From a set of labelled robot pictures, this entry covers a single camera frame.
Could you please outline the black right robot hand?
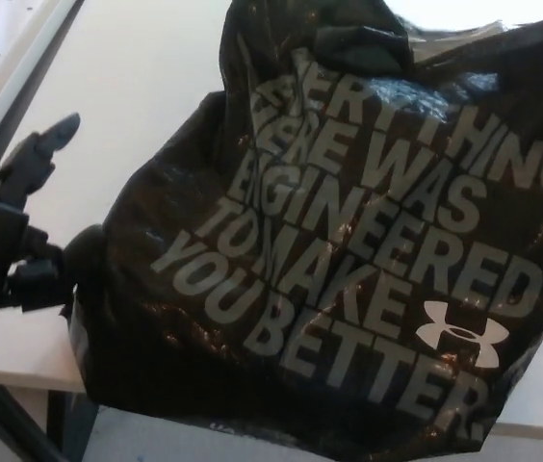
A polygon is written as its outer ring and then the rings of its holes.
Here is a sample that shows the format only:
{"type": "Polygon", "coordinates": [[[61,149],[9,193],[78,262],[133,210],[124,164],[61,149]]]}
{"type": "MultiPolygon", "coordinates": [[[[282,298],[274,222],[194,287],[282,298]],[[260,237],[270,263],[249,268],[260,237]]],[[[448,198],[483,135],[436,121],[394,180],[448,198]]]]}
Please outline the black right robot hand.
{"type": "Polygon", "coordinates": [[[402,75],[413,66],[406,35],[366,26],[320,28],[313,53],[319,64],[359,76],[402,75]]]}

